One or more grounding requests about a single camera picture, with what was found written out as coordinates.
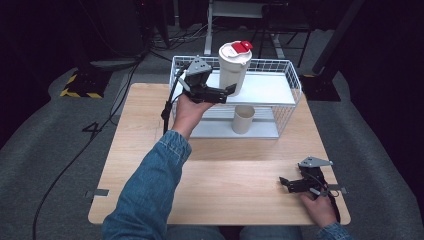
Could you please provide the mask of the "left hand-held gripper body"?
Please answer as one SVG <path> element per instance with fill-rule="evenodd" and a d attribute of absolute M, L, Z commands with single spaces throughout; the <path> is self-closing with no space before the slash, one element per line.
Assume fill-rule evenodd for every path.
<path fill-rule="evenodd" d="M 185 77 L 180 80 L 182 93 L 195 103 L 226 103 L 231 94 L 231 87 L 219 89 L 209 87 L 207 80 L 212 73 L 212 67 L 203 59 L 196 56 L 185 70 Z"/>

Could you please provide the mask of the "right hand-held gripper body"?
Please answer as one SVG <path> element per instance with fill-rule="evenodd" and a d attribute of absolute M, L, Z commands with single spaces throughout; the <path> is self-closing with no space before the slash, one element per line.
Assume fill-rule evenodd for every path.
<path fill-rule="evenodd" d="M 332 165 L 333 162 L 329 160 L 323 160 L 312 156 L 306 157 L 298 164 L 300 173 L 303 178 L 301 179 L 301 184 L 297 191 L 310 191 L 316 196 L 327 196 L 329 190 L 321 168 L 323 166 Z"/>

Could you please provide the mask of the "white cup with red lid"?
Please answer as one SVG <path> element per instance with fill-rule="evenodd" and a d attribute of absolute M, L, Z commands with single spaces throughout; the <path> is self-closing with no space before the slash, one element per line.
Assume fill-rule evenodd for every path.
<path fill-rule="evenodd" d="M 218 51 L 220 67 L 219 87 L 235 85 L 233 96 L 240 93 L 252 59 L 253 45 L 247 41 L 233 41 L 223 44 Z"/>

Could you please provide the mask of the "white wire rack with shelves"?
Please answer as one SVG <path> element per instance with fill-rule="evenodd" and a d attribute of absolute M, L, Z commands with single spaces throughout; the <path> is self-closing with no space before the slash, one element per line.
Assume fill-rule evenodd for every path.
<path fill-rule="evenodd" d="M 232 129 L 237 106 L 252 106 L 253 121 L 244 138 L 278 138 L 302 95 L 302 86 L 288 60 L 253 59 L 238 95 L 229 96 L 203 115 L 194 129 L 194 138 L 238 138 Z"/>

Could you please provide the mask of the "person's left hand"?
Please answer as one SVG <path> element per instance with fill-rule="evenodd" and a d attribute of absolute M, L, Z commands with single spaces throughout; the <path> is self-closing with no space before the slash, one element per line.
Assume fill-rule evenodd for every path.
<path fill-rule="evenodd" d="M 181 95 L 177 101 L 176 118 L 172 130 L 188 140 L 203 114 L 212 106 L 212 103 L 194 103 L 186 95 Z"/>

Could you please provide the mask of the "person's right hand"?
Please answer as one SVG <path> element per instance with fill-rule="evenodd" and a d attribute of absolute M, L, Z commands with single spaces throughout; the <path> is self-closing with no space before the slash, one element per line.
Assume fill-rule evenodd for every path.
<path fill-rule="evenodd" d="M 299 195 L 309 216 L 320 228 L 324 228 L 337 222 L 336 213 L 328 197 L 317 197 L 312 199 L 306 193 Z"/>

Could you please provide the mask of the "beige paper cup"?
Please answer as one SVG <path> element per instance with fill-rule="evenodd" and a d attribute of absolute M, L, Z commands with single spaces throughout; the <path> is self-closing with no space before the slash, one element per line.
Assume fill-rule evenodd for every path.
<path fill-rule="evenodd" d="M 236 134 L 246 134 L 253 122 L 255 109 L 253 106 L 238 105 L 234 110 L 232 129 Z"/>

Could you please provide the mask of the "person's right leg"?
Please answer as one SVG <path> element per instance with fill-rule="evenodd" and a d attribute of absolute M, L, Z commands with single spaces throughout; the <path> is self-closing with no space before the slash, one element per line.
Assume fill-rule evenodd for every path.
<path fill-rule="evenodd" d="M 240 240 L 302 240 L 296 226 L 246 226 L 239 234 Z"/>

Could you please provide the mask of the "black tripod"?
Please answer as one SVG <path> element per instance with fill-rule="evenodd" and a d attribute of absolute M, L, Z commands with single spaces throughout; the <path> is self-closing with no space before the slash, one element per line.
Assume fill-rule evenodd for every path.
<path fill-rule="evenodd" d="M 269 40 L 277 55 L 283 58 L 287 50 L 299 50 L 297 67 L 300 67 L 312 33 L 312 26 L 306 16 L 304 7 L 299 2 L 284 0 L 270 2 L 261 7 L 260 45 L 258 57 L 266 48 L 265 41 Z"/>

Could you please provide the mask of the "black slanted stand with base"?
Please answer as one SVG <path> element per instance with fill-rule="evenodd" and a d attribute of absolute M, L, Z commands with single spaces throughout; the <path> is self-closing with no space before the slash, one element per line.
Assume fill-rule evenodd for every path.
<path fill-rule="evenodd" d="M 302 90 L 308 101 L 335 101 L 340 97 L 333 84 L 333 78 L 342 63 L 342 54 L 339 51 L 342 39 L 361 9 L 365 0 L 353 0 L 341 19 L 333 36 L 330 38 L 320 57 L 314 64 L 312 77 L 299 77 Z"/>

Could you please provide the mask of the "yellow black striped stand base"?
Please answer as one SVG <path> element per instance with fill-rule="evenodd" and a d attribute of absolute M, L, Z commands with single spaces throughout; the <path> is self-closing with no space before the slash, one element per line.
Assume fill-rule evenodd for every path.
<path fill-rule="evenodd" d="M 60 95 L 69 97 L 103 98 L 108 81 L 108 74 L 75 71 L 69 78 Z"/>

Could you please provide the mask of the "white metal stand frame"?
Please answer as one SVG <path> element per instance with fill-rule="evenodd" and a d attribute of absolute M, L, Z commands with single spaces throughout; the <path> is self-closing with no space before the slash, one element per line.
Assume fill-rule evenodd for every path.
<path fill-rule="evenodd" d="M 243 0 L 208 0 L 207 33 L 203 54 L 210 56 L 212 53 L 212 23 L 214 17 L 260 19 L 262 17 L 262 6 L 263 3 L 244 2 Z"/>

